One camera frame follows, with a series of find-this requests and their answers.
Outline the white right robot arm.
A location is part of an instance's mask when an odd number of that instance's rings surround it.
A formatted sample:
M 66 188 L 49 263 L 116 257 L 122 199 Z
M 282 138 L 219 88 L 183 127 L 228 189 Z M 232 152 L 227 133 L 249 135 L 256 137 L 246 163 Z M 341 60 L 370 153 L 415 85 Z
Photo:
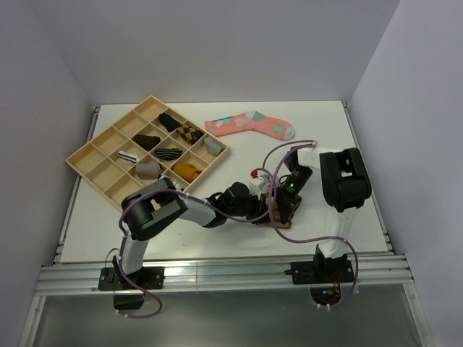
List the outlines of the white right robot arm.
M 302 203 L 300 191 L 315 170 L 320 171 L 321 191 L 328 206 L 324 240 L 319 241 L 317 253 L 323 258 L 313 264 L 314 276 L 323 282 L 338 273 L 335 259 L 347 253 L 349 238 L 357 211 L 372 194 L 370 179 L 356 147 L 340 151 L 324 147 L 294 146 L 284 160 L 290 175 L 278 184 L 276 206 L 280 221 L 287 223 Z

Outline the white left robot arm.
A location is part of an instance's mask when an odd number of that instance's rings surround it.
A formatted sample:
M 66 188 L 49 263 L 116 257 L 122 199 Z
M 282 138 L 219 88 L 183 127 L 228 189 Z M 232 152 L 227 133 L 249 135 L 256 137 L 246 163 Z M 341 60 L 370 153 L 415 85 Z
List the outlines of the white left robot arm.
M 227 220 L 270 221 L 266 199 L 251 194 L 241 182 L 200 199 L 176 189 L 171 179 L 162 178 L 126 196 L 121 206 L 119 227 L 124 236 L 114 278 L 123 288 L 138 285 L 148 242 L 178 219 L 203 228 L 217 228 Z

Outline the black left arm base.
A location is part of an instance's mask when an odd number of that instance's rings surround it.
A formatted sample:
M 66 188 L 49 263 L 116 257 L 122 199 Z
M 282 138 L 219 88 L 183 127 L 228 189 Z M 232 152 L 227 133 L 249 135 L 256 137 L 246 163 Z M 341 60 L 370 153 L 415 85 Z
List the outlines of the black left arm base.
M 142 267 L 127 277 L 142 287 L 148 289 L 162 289 L 165 271 L 163 267 Z M 134 287 L 119 272 L 118 268 L 104 267 L 98 282 L 99 291 L 126 291 Z M 119 311 L 139 310 L 145 302 L 145 294 L 113 294 L 114 308 Z

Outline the white black striped sock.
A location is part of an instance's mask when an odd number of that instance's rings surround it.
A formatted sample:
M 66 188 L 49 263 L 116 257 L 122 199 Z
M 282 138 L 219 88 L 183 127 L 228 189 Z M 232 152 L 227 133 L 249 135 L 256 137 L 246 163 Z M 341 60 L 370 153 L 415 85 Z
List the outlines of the white black striped sock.
M 178 181 L 176 181 L 175 179 L 173 179 L 173 178 L 171 178 L 171 177 L 169 177 L 169 176 L 161 175 L 161 176 L 159 177 L 159 179 L 169 179 L 169 180 L 171 181 L 171 183 L 174 185 L 174 187 L 175 187 L 176 190 L 179 190 L 179 191 L 181 191 L 181 192 L 184 191 L 184 187 L 183 187 Z

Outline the brown striped sock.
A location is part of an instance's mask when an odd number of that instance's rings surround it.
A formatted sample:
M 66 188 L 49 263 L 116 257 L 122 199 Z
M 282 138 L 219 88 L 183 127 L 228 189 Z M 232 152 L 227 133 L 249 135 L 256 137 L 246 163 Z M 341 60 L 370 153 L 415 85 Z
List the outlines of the brown striped sock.
M 276 193 L 276 201 L 272 205 L 273 221 L 268 218 L 266 225 L 277 228 L 290 229 L 292 227 L 292 219 L 302 203 L 302 198 L 299 195 L 291 195 L 284 192 Z

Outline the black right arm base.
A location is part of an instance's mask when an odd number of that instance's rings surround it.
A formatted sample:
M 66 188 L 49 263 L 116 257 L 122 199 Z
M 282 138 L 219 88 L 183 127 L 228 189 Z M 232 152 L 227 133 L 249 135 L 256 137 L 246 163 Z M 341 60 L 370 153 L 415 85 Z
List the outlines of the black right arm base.
M 346 254 L 332 259 L 317 253 L 311 261 L 291 262 L 284 274 L 291 276 L 296 286 L 325 284 L 310 289 L 312 300 L 325 307 L 338 304 L 342 299 L 341 285 L 354 281 L 354 269 Z

